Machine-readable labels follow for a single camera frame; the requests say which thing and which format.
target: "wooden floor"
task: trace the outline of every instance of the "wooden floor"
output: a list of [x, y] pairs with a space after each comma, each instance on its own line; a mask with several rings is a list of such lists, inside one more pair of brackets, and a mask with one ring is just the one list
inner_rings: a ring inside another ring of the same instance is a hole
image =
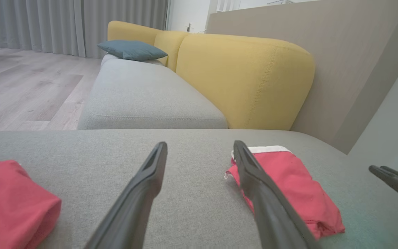
[[0, 48], [0, 131], [76, 129], [100, 64]]

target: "red cloth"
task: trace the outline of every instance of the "red cloth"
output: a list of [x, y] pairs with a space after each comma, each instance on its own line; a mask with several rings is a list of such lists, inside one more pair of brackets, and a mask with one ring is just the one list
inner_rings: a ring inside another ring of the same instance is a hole
[[0, 162], [0, 248], [36, 248], [52, 231], [61, 200], [13, 160]]
[[[320, 184], [313, 180], [299, 158], [282, 146], [250, 147], [249, 149], [305, 221], [316, 239], [345, 232], [339, 209]], [[226, 173], [233, 175], [240, 186], [239, 174], [233, 158], [231, 164], [233, 166]], [[253, 203], [245, 195], [244, 198], [251, 211], [254, 212]]]

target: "teal pillow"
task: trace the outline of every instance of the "teal pillow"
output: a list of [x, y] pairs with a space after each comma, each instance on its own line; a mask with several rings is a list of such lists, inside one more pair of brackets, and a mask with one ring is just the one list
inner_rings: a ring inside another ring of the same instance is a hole
[[98, 47], [119, 58], [140, 62], [156, 60], [167, 56], [166, 52], [155, 46], [143, 43], [142, 41], [104, 41], [98, 44]]

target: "curtain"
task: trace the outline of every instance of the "curtain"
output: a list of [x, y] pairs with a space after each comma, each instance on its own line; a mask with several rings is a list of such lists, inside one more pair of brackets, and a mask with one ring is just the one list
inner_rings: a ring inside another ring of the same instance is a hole
[[0, 0], [0, 47], [101, 58], [109, 21], [163, 30], [168, 0]]
[[84, 26], [87, 57], [101, 58], [96, 45], [107, 38], [107, 25], [118, 20], [165, 29], [168, 0], [85, 0]]

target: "beige partition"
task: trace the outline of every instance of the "beige partition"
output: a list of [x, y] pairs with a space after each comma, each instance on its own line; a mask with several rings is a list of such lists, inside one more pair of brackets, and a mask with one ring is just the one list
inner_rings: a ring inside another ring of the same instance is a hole
[[398, 0], [321, 0], [210, 15], [207, 33], [276, 38], [316, 61], [292, 131], [344, 153], [398, 77]]

